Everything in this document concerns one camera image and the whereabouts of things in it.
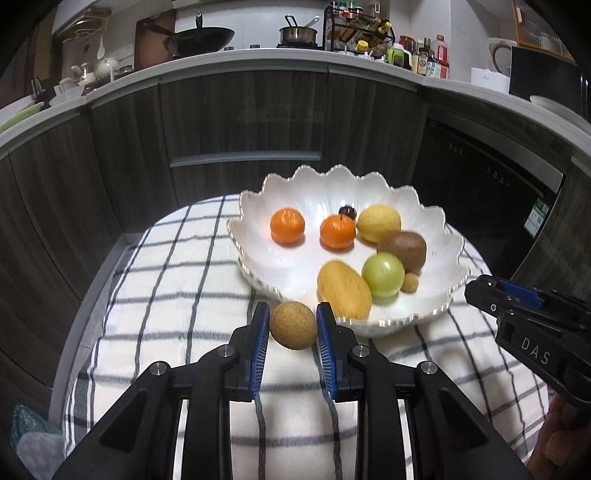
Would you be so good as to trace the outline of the right hand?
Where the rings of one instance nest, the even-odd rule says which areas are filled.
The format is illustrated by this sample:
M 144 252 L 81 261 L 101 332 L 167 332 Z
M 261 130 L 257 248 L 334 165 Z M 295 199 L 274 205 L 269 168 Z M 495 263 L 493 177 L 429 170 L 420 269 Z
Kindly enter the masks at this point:
M 553 397 L 527 463 L 534 479 L 553 479 L 575 449 L 590 439 L 590 423 L 576 427 L 575 418 L 568 422 L 568 407 L 569 404 L 560 395 Z

